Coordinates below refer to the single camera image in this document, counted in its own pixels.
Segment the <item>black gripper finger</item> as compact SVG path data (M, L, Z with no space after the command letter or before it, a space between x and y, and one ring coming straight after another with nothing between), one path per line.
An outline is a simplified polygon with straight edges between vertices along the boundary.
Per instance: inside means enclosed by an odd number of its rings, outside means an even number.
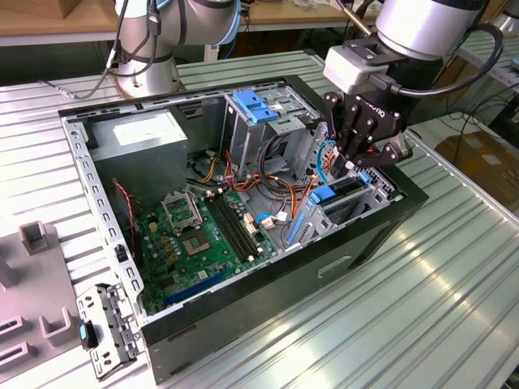
M413 155L405 140L404 146L397 141L397 136L404 130L401 118L363 119L355 130L351 161L357 167L394 165Z
M324 112L328 126L328 139L336 142L338 152L331 174L333 177L343 177L347 173L345 164L352 155L348 148L353 137L354 124L360 114L360 107L355 97L344 96L338 92L326 92Z

